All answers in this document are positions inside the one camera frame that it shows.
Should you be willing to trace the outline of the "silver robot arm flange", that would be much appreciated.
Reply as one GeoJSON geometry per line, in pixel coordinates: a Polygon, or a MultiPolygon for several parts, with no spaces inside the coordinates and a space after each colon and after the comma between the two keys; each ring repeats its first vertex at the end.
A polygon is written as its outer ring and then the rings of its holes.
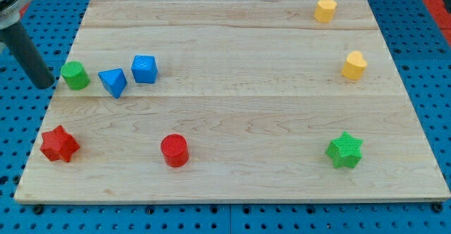
{"type": "Polygon", "coordinates": [[[1,29],[17,23],[34,0],[1,0],[1,29]]]}

